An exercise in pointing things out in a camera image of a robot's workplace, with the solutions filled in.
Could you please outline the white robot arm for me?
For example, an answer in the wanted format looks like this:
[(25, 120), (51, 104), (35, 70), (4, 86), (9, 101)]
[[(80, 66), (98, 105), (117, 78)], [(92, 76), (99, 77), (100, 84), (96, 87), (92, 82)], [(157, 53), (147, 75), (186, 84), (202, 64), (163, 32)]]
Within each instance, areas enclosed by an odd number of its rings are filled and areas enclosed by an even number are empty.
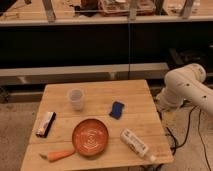
[(176, 109), (188, 100), (213, 116), (213, 89), (203, 84), (205, 79), (206, 71), (197, 63), (169, 71), (164, 77), (165, 87), (157, 95), (157, 109)]

